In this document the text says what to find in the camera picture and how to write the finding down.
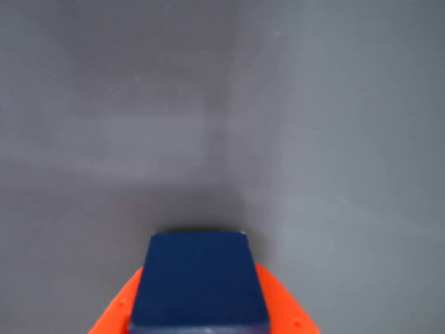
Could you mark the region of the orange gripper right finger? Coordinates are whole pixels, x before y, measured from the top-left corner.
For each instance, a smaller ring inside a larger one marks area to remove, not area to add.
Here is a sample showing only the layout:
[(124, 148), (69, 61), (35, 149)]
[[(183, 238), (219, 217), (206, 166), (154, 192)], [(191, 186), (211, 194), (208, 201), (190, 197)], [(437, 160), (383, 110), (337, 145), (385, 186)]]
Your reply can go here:
[(264, 266), (256, 263), (257, 275), (270, 318), (271, 334), (319, 334), (315, 322), (283, 284)]

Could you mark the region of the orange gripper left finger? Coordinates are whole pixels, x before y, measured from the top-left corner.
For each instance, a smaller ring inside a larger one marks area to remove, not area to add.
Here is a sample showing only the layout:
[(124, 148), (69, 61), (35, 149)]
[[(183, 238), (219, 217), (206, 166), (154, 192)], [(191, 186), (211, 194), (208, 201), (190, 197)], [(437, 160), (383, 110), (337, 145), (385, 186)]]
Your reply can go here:
[(143, 269), (139, 268), (106, 307), (88, 334), (129, 334), (129, 322)]

